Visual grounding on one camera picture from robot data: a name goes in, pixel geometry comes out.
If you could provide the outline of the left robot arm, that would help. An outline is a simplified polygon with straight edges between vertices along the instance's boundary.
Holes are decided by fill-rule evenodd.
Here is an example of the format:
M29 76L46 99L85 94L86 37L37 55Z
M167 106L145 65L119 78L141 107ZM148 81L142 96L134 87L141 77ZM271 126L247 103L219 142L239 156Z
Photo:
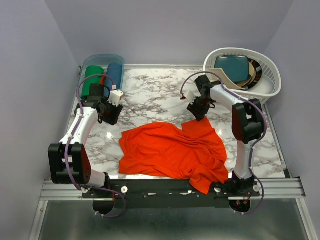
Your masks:
M51 180L55 184L74 184L93 187L101 198L111 191L109 177L105 172L93 170L85 145L96 123L117 124L123 106L120 104L125 93L113 89L105 96L108 87L99 83L90 85L89 94L78 100L75 119L59 143L48 147Z

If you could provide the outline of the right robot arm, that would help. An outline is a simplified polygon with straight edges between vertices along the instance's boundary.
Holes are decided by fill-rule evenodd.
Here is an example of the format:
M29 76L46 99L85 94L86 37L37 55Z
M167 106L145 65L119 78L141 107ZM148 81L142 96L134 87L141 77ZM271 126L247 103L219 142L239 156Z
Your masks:
M213 103L219 103L231 112L231 129L237 140L237 155L230 191L236 196L241 196L253 186L256 178L252 163L255 145L267 132L266 117L258 99L250 100L238 95L224 85L221 77L211 82L207 74L218 76L209 71L192 74L192 77L199 75L194 82L200 96L195 96L191 91L184 91L181 87L181 99L189 102L187 109L198 122L204 119Z

